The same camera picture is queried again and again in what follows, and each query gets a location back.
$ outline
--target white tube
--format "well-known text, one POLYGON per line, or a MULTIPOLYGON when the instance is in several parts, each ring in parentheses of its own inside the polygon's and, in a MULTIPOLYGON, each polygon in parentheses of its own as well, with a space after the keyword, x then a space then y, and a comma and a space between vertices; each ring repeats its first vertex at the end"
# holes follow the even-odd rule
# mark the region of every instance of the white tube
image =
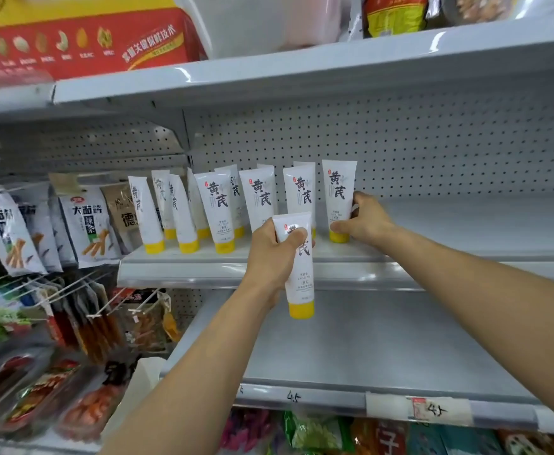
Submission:
MULTIPOLYGON (((348 220, 351 217, 357 161, 321 160, 321 164, 326 191, 327 221, 330 226, 337 220, 348 220)), ((330 230, 330 241, 347 243, 349 235, 330 230)))
POLYGON ((147 253, 163 252, 165 250, 163 232, 146 177, 129 176, 128 179, 144 248, 147 253))
POLYGON ((252 233, 275 215, 277 195, 274 174, 273 166, 239 171, 252 233))
POLYGON ((224 172, 195 174, 207 220, 212 230, 212 239, 218 253, 235 250, 233 228, 233 191, 231 177, 224 172))
POLYGON ((197 229, 191 216, 191 210, 188 208, 187 191, 184 189, 182 179, 179 175, 170 174, 168 183, 178 247, 182 253, 197 252, 199 250, 197 229))
POLYGON ((201 193, 199 193, 199 186, 197 185, 197 180, 191 168, 187 168, 187 181, 188 206, 191 209, 191 215, 197 227, 197 239, 204 240, 205 238, 210 238, 212 237, 210 225, 207 223, 203 202, 201 201, 201 193))
POLYGON ((157 198, 157 206, 159 206, 159 215, 161 216, 161 224, 166 240, 175 239, 175 222, 174 214, 171 213, 171 198, 169 197, 169 171, 168 170, 152 170, 152 184, 155 187, 155 197, 157 198))
POLYGON ((310 212, 315 237, 315 166, 309 163, 287 167, 283 169, 283 181, 286 185, 288 214, 310 212))
POLYGON ((233 224, 235 225, 235 237, 240 238, 245 235, 245 226, 248 223, 247 212, 245 210, 245 199, 243 198, 241 181, 236 164, 222 166, 214 169, 215 172, 224 172, 231 176, 231 188, 233 189, 233 224))
POLYGON ((286 295, 292 318, 312 318, 315 314, 315 286, 313 283, 313 245, 310 239, 311 213, 274 215, 273 223, 277 240, 280 243, 283 243, 296 228, 307 230, 307 239, 294 256, 294 267, 286 281, 286 295))

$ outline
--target green plastic bag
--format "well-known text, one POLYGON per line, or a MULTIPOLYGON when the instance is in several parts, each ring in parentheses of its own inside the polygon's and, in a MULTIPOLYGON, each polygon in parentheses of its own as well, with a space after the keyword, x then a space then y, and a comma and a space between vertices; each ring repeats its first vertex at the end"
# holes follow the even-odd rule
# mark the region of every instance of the green plastic bag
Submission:
POLYGON ((342 417, 288 411, 284 413, 284 431, 295 449, 355 452, 349 425, 342 417))

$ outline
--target blue package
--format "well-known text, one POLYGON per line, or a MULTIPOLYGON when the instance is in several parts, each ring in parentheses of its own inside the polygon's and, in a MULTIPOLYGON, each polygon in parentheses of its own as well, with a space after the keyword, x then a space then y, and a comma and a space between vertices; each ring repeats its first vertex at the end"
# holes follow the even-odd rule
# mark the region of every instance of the blue package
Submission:
POLYGON ((447 455, 437 425, 410 423, 408 455, 447 455))
POLYGON ((440 426, 448 455, 503 455, 494 431, 482 428, 440 426))

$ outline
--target tube cap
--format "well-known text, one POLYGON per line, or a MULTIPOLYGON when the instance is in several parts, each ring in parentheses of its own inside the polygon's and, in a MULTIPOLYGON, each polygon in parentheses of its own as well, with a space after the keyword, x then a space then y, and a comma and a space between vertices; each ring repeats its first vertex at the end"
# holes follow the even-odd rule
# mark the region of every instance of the tube cap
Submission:
POLYGON ((165 250, 165 241, 155 244, 145 244, 144 248, 146 249, 146 253, 160 253, 165 250))
POLYGON ((308 303, 288 303, 293 319, 310 319, 315 314, 315 300, 308 303))
POLYGON ((348 243, 349 235, 347 233, 334 233, 330 230, 330 241, 333 243, 348 243))
POLYGON ((195 240, 192 243, 178 243, 178 247, 182 253, 193 253, 199 250, 199 242, 195 240))
POLYGON ((197 239, 204 240, 205 238, 211 238, 212 232, 209 228, 204 228, 201 230, 197 230, 197 239))
POLYGON ((235 229, 235 239, 243 238, 245 235, 245 227, 239 227, 235 229))
POLYGON ((235 250, 235 240, 227 243, 214 243, 216 246, 216 252, 218 253, 231 253, 235 250))

